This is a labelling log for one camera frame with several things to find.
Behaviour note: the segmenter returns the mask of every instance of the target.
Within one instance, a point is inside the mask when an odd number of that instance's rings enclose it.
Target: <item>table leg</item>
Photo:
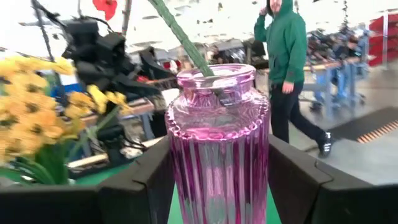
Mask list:
[[[346,69],[346,71],[349,73],[349,105],[352,108],[355,107],[355,103],[356,103],[356,89],[355,89],[355,65],[350,63],[346,65],[348,67],[348,71]]]
[[[150,128],[149,114],[140,115],[142,121],[142,128],[144,129],[145,137],[148,140],[154,139],[155,135]]]
[[[325,73],[325,109],[326,109],[326,117],[327,119],[333,119],[333,102],[332,102],[332,93],[331,93],[331,69],[326,69]]]

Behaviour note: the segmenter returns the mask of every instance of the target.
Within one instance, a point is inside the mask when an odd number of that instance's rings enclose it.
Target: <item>hood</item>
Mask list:
[[[275,17],[269,5],[269,0],[267,0],[267,9],[268,14],[272,17]],[[280,7],[280,11],[277,16],[282,16],[290,11],[293,11],[293,0],[282,0],[282,6]]]

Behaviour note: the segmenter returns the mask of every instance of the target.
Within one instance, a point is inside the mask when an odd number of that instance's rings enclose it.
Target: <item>man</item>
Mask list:
[[[274,20],[265,29],[267,14]],[[317,142],[321,156],[328,156],[331,134],[312,124],[300,112],[299,94],[304,84],[307,34],[303,18],[293,12],[293,0],[267,0],[267,7],[260,11],[254,26],[254,38],[267,42],[273,135],[289,143],[290,120]]]

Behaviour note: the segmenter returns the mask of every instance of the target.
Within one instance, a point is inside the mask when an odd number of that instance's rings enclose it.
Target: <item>pink glass vase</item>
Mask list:
[[[270,104],[250,65],[181,72],[165,118],[185,224],[266,223]]]

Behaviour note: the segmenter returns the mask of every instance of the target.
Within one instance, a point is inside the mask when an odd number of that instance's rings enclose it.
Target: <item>sneaker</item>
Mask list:
[[[331,133],[326,132],[325,138],[320,144],[318,144],[320,156],[328,157],[331,152],[332,145],[333,145],[333,138],[331,136]]]

